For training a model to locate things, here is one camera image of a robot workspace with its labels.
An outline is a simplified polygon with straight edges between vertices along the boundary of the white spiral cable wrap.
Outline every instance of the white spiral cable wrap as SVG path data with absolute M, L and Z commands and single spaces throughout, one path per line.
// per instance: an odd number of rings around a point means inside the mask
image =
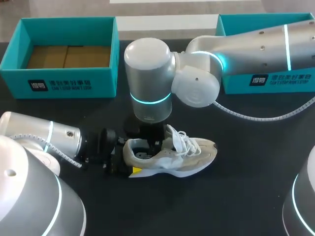
M 283 120 L 283 119 L 287 119 L 289 117 L 292 117 L 300 112 L 302 112 L 303 110 L 305 110 L 306 108 L 308 108 L 310 105 L 312 105 L 315 102 L 315 97 L 313 97 L 310 101 L 308 101 L 307 103 L 305 103 L 303 106 L 299 107 L 298 109 L 294 110 L 293 112 L 289 112 L 283 116 L 278 116 L 278 117 L 270 117 L 270 118 L 258 118 L 258 117 L 250 117 L 250 116 L 245 116 L 242 114 L 239 114 L 237 112 L 231 111 L 230 109 L 227 109 L 226 107 L 222 106 L 220 103 L 218 102 L 214 102 L 213 104 L 220 108 L 221 110 L 234 115 L 236 117 L 239 118 L 243 118 L 243 119 L 248 119 L 248 120 L 252 120 L 252 121 L 259 121 L 259 122 L 269 122 L 269 121 L 278 121 L 278 120 Z
M 18 134 L 18 135 L 10 136 L 10 138 L 13 140 L 16 140 L 16 139 L 35 139 L 39 143 L 44 143 L 48 148 L 50 148 L 52 151 L 54 151 L 56 154 L 58 154 L 60 157 L 62 157 L 64 160 L 66 160 L 70 164 L 74 165 L 75 167 L 77 167 L 77 168 L 82 167 L 82 164 L 71 159 L 66 154 L 64 154 L 62 151 L 60 151 L 58 148 L 56 148 L 54 145 L 52 145 L 50 142 L 48 142 L 47 140 L 45 140 L 39 136 L 36 136 L 33 134 Z

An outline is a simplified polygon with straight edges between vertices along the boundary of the open box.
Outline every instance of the open box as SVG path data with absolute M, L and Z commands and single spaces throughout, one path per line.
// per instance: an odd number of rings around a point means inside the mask
M 115 97 L 115 17 L 23 18 L 0 65 L 16 99 Z
M 269 27 L 314 19 L 311 13 L 266 13 L 220 15 L 216 36 L 230 36 Z M 261 75 L 267 78 L 264 86 L 250 86 L 253 74 L 223 76 L 222 83 L 227 94 L 275 93 L 275 92 L 311 92 L 315 91 L 315 68 L 283 71 Z M 287 78 L 301 78 L 299 82 L 286 83 Z

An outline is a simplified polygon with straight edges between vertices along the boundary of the brown cardboard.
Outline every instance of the brown cardboard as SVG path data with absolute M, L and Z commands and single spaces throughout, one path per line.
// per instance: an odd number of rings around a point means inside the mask
M 109 67 L 111 47 L 68 47 L 64 68 Z
M 27 69 L 63 68 L 67 46 L 34 46 Z

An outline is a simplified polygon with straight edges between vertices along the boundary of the yellow tag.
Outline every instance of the yellow tag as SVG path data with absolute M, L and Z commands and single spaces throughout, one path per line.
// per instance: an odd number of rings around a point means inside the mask
M 137 168 L 137 167 L 132 167 L 132 173 L 133 173 L 133 174 L 134 174 L 134 173 L 137 173 L 137 172 L 139 172 L 139 171 L 142 171 L 142 169 Z

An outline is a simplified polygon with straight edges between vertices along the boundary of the sneaker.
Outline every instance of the sneaker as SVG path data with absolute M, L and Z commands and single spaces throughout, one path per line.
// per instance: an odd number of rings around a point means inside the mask
M 176 177 L 187 177 L 209 166 L 217 155 L 214 142 L 207 139 L 190 138 L 185 132 L 177 132 L 167 125 L 161 151 L 148 156 L 149 145 L 143 139 L 129 139 L 124 145 L 124 161 L 136 171 L 130 177 L 147 177 L 168 173 Z

